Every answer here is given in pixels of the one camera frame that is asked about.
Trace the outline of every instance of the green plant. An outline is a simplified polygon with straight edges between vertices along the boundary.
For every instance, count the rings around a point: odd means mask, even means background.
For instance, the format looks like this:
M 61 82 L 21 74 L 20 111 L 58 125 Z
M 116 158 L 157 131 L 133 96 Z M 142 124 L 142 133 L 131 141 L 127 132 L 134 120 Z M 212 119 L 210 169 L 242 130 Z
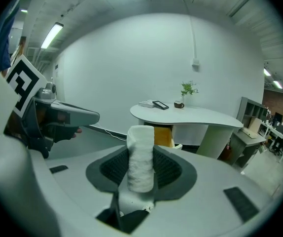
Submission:
M 196 85 L 193 83 L 193 81 L 189 81 L 188 83 L 182 82 L 181 85 L 183 86 L 183 90 L 181 90 L 182 97 L 187 94 L 193 95 L 193 93 L 199 93 L 198 89 L 192 88 L 194 85 Z

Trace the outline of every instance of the rolled towel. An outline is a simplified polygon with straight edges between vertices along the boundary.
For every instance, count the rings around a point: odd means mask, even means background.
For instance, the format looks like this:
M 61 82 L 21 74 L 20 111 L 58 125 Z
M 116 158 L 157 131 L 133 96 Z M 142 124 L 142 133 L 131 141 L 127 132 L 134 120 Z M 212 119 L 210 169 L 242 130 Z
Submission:
M 128 189 L 133 192 L 149 192 L 153 188 L 154 128 L 147 125 L 132 126 L 127 133 L 129 168 Z

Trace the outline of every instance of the small potted plant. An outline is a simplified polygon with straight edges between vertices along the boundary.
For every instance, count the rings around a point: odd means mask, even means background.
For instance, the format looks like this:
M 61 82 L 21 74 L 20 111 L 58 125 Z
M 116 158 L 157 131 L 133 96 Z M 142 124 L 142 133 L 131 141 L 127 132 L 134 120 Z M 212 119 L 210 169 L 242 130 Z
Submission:
M 183 90 L 181 90 L 181 98 L 180 101 L 184 103 L 184 96 L 187 94 L 193 95 L 193 93 L 199 93 L 197 88 L 193 88 L 196 84 L 193 81 L 189 81 L 187 83 L 182 83 Z

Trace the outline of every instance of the black tablet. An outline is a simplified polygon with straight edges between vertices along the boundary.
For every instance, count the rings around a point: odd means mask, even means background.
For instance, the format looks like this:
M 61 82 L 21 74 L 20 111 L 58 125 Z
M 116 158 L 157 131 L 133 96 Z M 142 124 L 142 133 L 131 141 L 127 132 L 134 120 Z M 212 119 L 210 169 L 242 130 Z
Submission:
M 169 108 L 168 105 L 165 105 L 164 103 L 160 102 L 160 101 L 152 101 L 157 107 L 159 107 L 162 110 L 166 110 Z

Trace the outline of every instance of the ceiling light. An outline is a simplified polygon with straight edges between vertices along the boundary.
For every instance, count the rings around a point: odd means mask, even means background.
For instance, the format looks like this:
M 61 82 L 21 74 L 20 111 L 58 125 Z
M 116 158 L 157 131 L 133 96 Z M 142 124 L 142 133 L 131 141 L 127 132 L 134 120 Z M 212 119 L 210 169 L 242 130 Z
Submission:
M 268 77 L 271 76 L 271 74 L 270 74 L 266 69 L 264 69 L 264 74 L 265 74 L 266 76 L 268 76 Z
M 41 48 L 46 49 L 50 43 L 52 42 L 52 40 L 54 39 L 54 37 L 59 33 L 59 31 L 63 28 L 63 24 L 60 23 L 55 23 L 54 26 L 52 27 L 52 29 L 49 31 L 48 35 L 46 36 Z
M 283 87 L 280 85 L 280 83 L 278 81 L 273 81 L 273 83 L 275 83 L 275 85 L 280 88 L 280 89 L 283 89 Z

